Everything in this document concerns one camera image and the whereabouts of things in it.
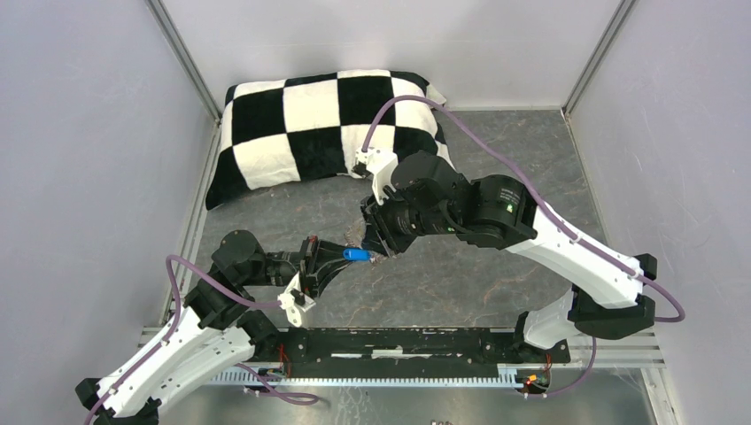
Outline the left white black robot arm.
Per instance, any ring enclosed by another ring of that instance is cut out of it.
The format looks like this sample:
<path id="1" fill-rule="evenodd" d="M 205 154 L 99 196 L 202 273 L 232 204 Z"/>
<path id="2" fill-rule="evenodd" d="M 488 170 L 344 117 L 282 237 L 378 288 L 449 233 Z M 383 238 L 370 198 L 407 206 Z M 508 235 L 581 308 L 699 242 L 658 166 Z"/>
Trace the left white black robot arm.
<path id="1" fill-rule="evenodd" d="M 178 255 L 166 258 L 173 316 L 126 363 L 76 386 L 87 424 L 156 424 L 160 410 L 235 363 L 271 359 L 279 348 L 267 309 L 305 325 L 314 300 L 369 251 L 308 237 L 298 251 L 265 251 L 247 230 L 226 234 L 204 272 Z"/>

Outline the blue headed key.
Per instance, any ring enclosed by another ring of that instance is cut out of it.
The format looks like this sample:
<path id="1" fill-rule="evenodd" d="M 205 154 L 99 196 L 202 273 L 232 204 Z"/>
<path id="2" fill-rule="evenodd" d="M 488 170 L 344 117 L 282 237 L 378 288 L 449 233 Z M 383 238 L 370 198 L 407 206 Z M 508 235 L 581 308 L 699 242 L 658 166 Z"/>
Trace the blue headed key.
<path id="1" fill-rule="evenodd" d="M 343 250 L 343 258 L 351 262 L 370 261 L 371 253 L 358 248 L 346 248 Z"/>

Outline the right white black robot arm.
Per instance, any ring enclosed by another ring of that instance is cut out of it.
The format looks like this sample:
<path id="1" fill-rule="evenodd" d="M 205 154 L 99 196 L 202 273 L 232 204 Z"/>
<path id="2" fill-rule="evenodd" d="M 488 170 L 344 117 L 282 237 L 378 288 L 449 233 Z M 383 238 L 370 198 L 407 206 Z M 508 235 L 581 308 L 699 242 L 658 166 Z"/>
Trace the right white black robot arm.
<path id="1" fill-rule="evenodd" d="M 654 277 L 655 258 L 617 253 L 568 226 L 515 178 L 469 181 L 425 151 L 404 159 L 358 152 L 353 172 L 372 181 L 373 193 L 361 204 L 365 249 L 393 257 L 419 237 L 452 235 L 531 259 L 571 283 L 553 303 L 520 315 L 511 338 L 518 359 L 533 361 L 577 334 L 619 340 L 654 325 L 655 303 L 643 281 Z"/>

